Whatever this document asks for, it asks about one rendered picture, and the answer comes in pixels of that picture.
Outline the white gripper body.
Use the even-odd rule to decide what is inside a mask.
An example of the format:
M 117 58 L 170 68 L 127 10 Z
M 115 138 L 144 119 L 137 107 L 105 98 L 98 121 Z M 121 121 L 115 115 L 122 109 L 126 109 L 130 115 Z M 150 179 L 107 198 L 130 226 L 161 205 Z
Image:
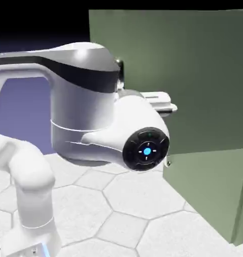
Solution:
M 166 92 L 142 92 L 142 96 L 161 117 L 167 117 L 178 110 L 177 105 L 171 102 Z

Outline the large green cabinet door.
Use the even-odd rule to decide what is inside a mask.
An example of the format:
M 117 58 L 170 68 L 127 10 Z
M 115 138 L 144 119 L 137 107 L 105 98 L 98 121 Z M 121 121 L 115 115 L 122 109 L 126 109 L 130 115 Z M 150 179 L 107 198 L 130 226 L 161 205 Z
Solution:
M 90 10 L 89 28 L 124 61 L 126 88 L 177 105 L 171 154 L 243 148 L 243 10 Z

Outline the small green cabinet door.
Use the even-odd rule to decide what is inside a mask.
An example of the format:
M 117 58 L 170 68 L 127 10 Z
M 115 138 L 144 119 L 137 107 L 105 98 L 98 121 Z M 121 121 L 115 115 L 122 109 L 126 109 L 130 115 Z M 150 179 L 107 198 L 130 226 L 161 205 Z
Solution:
M 227 242 L 243 244 L 243 149 L 176 154 L 163 178 Z

